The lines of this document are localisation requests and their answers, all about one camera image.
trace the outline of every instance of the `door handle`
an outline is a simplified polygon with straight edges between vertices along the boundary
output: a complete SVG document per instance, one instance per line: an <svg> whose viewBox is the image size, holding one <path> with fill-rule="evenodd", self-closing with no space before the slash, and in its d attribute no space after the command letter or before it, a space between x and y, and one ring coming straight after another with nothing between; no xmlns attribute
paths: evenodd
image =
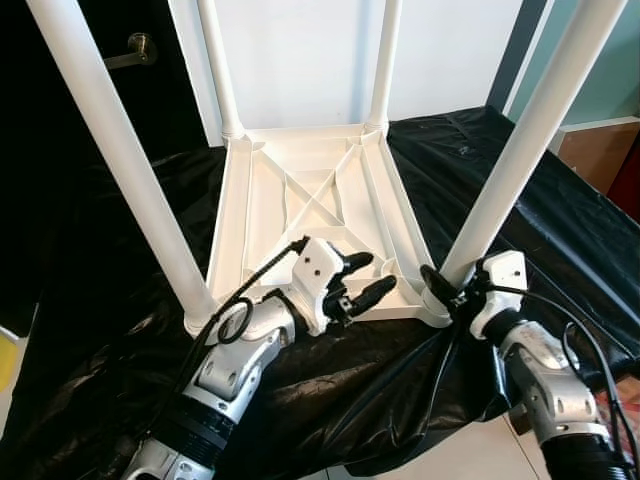
<svg viewBox="0 0 640 480"><path fill-rule="evenodd" d="M146 33L132 34L127 41L127 45L132 50L132 53L104 59L107 70L130 67L132 65L153 65L158 59L156 44L151 40L151 36Z"/></svg>

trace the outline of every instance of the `black tarp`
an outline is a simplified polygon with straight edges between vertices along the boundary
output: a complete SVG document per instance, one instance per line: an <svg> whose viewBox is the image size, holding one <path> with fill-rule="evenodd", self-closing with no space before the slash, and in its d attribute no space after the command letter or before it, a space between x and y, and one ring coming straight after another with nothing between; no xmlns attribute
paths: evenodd
<svg viewBox="0 0 640 480"><path fill-rule="evenodd" d="M392 124L389 144L437 264L512 127L490 108ZM204 270L224 151L153 166ZM89 471L121 434L146 424L190 345L179 305L109 172L90 167L80 180L0 442L3 478ZM623 375L640 363L639 241L637 224L547 153L493 250L523 250L531 290L580 306ZM532 302L524 311L556 335L566 321ZM504 411L496 366L492 349L465 328L416 320L299 339L264 375L219 478L294 479L335 464L360 475L395 468Z"/></svg>

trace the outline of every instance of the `tile floor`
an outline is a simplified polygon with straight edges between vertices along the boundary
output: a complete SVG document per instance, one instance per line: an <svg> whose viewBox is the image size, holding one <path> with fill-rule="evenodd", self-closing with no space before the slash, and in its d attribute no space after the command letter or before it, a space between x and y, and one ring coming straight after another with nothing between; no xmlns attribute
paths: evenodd
<svg viewBox="0 0 640 480"><path fill-rule="evenodd" d="M21 340L22 361L26 341ZM11 389L0 392L0 435L4 430L11 401ZM499 417L488 423L468 425L453 437L421 455L403 467L370 480L535 480L549 478L544 460L533 434L516 437L506 418ZM343 467L333 467L305 477L303 480L349 480Z"/></svg>

